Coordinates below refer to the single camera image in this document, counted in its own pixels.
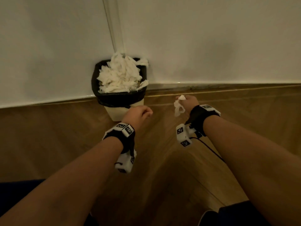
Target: white wall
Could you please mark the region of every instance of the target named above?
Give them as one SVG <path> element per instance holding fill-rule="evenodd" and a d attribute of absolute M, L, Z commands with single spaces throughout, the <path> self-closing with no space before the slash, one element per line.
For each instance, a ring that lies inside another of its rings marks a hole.
<path fill-rule="evenodd" d="M 102 0 L 0 0 L 0 107 L 93 95 L 113 46 Z"/>
<path fill-rule="evenodd" d="M 301 0 L 118 0 L 152 83 L 301 82 Z"/>

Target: white tissue paper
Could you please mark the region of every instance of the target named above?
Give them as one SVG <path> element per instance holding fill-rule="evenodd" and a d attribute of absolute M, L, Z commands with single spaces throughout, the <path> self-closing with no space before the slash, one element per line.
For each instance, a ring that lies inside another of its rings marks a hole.
<path fill-rule="evenodd" d="M 136 67 L 136 65 L 148 67 L 147 59 L 135 61 L 129 56 L 123 58 L 116 52 L 107 64 L 107 67 L 101 67 L 97 78 L 102 83 L 99 87 L 100 93 L 130 92 L 148 85 L 148 80 L 140 82 L 142 76 L 139 75 L 140 69 Z"/>
<path fill-rule="evenodd" d="M 173 104 L 175 106 L 175 117 L 178 117 L 181 113 L 185 112 L 184 107 L 179 103 L 179 100 L 186 100 L 184 95 L 179 96 L 178 100 L 176 100 Z"/>

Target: dark blue pants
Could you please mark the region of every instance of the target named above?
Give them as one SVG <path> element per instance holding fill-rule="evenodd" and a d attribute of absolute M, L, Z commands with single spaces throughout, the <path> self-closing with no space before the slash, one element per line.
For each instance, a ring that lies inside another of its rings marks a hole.
<path fill-rule="evenodd" d="M 0 217 L 36 188 L 44 179 L 0 183 Z M 250 201 L 237 203 L 219 209 L 218 225 L 270 225 Z M 98 225 L 88 215 L 84 226 Z"/>

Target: person's left hand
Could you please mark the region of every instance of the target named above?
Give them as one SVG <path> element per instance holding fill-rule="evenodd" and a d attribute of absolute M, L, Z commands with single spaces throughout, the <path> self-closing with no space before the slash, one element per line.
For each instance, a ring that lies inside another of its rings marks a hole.
<path fill-rule="evenodd" d="M 146 105 L 131 107 L 122 119 L 122 123 L 130 124 L 135 131 L 140 129 L 141 125 L 148 117 L 151 117 L 153 111 Z"/>

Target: person's right arm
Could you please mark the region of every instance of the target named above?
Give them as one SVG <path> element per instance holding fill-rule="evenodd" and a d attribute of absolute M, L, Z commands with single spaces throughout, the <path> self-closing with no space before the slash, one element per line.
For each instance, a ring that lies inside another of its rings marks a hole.
<path fill-rule="evenodd" d="M 180 101 L 190 113 L 193 96 Z M 203 130 L 253 205 L 273 225 L 301 225 L 301 159 L 283 147 L 219 116 Z"/>

